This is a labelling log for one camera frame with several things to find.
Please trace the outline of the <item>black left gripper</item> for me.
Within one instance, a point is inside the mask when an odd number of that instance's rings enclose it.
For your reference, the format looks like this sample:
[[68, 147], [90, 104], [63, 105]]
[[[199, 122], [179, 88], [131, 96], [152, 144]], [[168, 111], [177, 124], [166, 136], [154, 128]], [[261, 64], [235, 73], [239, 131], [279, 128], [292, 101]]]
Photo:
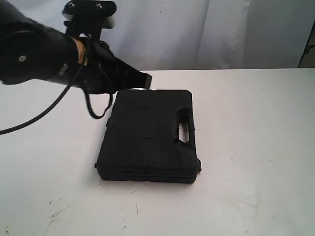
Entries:
[[61, 38], [63, 63], [59, 84], [84, 89], [89, 94], [113, 94], [124, 89], [150, 89], [152, 76], [121, 61], [108, 45], [91, 34]]

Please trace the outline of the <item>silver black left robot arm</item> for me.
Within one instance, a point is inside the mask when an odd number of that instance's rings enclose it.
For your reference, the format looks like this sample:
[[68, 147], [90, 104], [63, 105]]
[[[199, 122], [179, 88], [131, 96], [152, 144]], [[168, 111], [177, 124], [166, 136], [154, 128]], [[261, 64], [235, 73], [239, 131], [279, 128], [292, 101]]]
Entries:
[[89, 94], [148, 89], [152, 77], [117, 58], [100, 40], [111, 29], [113, 1], [71, 0], [63, 9], [65, 32], [23, 15], [13, 4], [0, 3], [0, 80], [17, 85], [39, 79], [72, 84]]

